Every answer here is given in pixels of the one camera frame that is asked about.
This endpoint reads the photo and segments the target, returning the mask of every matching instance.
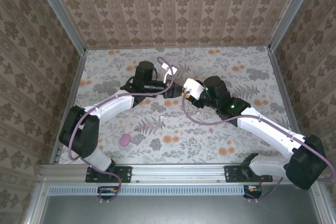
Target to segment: floral tablecloth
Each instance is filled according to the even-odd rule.
[[[153,62],[162,78],[164,70],[156,61],[162,56],[178,68],[177,83],[217,75],[232,96],[245,99],[263,115],[289,128],[266,47],[90,50],[86,54],[76,97],[76,105],[81,107],[113,95],[134,75],[140,61]],[[146,98],[100,126],[99,148],[119,164],[230,163],[241,162],[252,152],[279,154],[258,137],[229,123],[209,127],[191,122],[182,111],[181,101],[181,97]],[[220,120],[209,108],[197,109],[187,103],[187,110],[197,120]],[[125,147],[119,143],[124,133],[132,136]],[[73,163],[66,147],[60,163]]]

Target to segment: gray panel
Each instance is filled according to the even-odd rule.
[[[310,190],[290,185],[258,203],[242,196],[120,196],[108,204],[93,196],[53,196],[42,223],[321,223],[313,202]]]

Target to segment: wall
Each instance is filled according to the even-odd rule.
[[[276,55],[302,133],[336,164],[336,0],[304,0]]]
[[[78,58],[47,0],[0,0],[0,223],[29,206]]]
[[[87,48],[267,44],[289,0],[61,0]]]

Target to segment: pink object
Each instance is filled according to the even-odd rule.
[[[131,142],[131,135],[123,134],[119,141],[121,146],[127,146]]]

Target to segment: damask wallpaper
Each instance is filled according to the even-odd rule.
[[[88,50],[86,56],[76,97],[81,107],[113,95],[134,76],[140,61],[153,62],[161,79],[164,70],[156,62],[161,56],[178,68],[177,83],[218,75],[232,96],[248,101],[263,115],[289,128],[266,47]],[[257,136],[229,123],[211,127],[194,124],[184,115],[181,101],[182,97],[146,98],[100,125],[98,147],[118,164],[238,163],[252,152],[279,155]],[[186,108],[197,120],[220,120],[210,108],[198,109],[189,102]],[[125,133],[131,135],[131,143],[121,146],[119,139]],[[60,163],[72,163],[66,147]]]
[[[304,0],[276,55],[302,133],[322,137],[335,165],[336,0]]]
[[[29,206],[78,58],[47,0],[0,0],[0,223]]]
[[[290,0],[61,0],[87,48],[267,44]]]

